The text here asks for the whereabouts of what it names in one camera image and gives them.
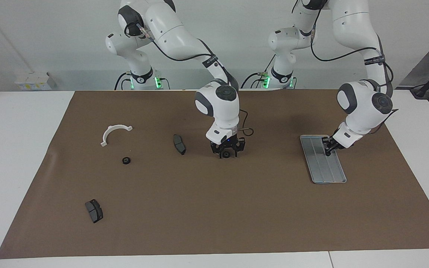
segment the black clamp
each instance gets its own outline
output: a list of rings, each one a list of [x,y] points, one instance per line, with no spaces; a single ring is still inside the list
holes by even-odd
[[[211,142],[211,150],[213,154],[219,154],[219,158],[229,158],[231,154],[228,151],[225,151],[227,148],[233,149],[235,151],[235,157],[238,157],[238,151],[243,151],[246,141],[243,137],[238,138],[238,135],[234,135],[229,139],[223,141],[220,145]]]
[[[150,77],[153,75],[153,68],[150,68],[150,71],[147,74],[144,75],[136,75],[134,73],[131,73],[131,76],[137,81],[139,84],[145,84]]]
[[[366,66],[369,66],[369,65],[375,64],[375,63],[378,63],[378,65],[381,65],[384,62],[385,62],[385,55],[381,55],[381,56],[378,56],[375,58],[370,58],[370,59],[364,60],[364,64]]]
[[[325,156],[330,156],[332,154],[332,151],[345,149],[345,147],[339,144],[339,142],[337,142],[333,138],[333,136],[330,136],[328,138],[323,138],[322,143],[324,144],[324,148],[325,148]]]
[[[276,78],[277,80],[279,80],[280,83],[287,83],[289,81],[289,79],[292,77],[292,73],[288,74],[288,75],[282,75],[280,73],[277,73],[276,71],[274,71],[274,67],[271,69],[271,73],[274,76],[274,78]]]

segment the black brake pad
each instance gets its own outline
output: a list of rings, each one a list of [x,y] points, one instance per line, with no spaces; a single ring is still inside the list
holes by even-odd
[[[180,135],[173,135],[173,144],[175,144],[175,148],[177,149],[177,151],[182,156],[184,156],[184,154],[186,153],[186,147],[183,144],[182,137]]]
[[[85,207],[89,212],[92,222],[96,223],[104,218],[104,213],[102,212],[102,209],[97,200],[90,200],[89,202],[86,202]]]

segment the white table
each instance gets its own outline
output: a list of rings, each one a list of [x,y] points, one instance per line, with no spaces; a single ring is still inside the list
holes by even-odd
[[[0,93],[0,246],[73,92]],[[396,91],[386,123],[429,198],[429,103]],[[429,249],[188,256],[98,256],[0,260],[0,267],[429,267]]]

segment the white wall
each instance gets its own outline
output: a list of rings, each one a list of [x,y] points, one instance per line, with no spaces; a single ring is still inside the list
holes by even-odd
[[[241,83],[262,71],[273,52],[267,37],[293,24],[294,0],[174,0],[177,13],[192,34],[203,39]],[[18,59],[0,36],[0,90],[17,90],[15,71],[24,62],[34,71],[48,71],[60,90],[106,90],[128,69],[123,59],[105,48],[104,38],[119,29],[119,0],[0,0],[0,35],[20,53]],[[429,1],[371,0],[371,20],[382,39],[395,85],[429,51]],[[330,11],[318,22],[316,53],[324,58],[350,50],[337,44]],[[197,61],[175,63],[153,45],[142,48],[172,88],[199,88],[210,75]],[[296,52],[298,88],[338,88],[365,77],[360,55],[322,63],[309,49]]]

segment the green led light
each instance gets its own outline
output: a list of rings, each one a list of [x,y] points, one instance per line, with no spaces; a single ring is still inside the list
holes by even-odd
[[[271,81],[271,78],[268,76],[263,83],[264,88],[269,88],[269,82]]]
[[[158,79],[158,77],[156,77],[156,76],[155,76],[155,83],[156,83],[156,88],[162,87],[162,83],[161,83],[160,79]]]

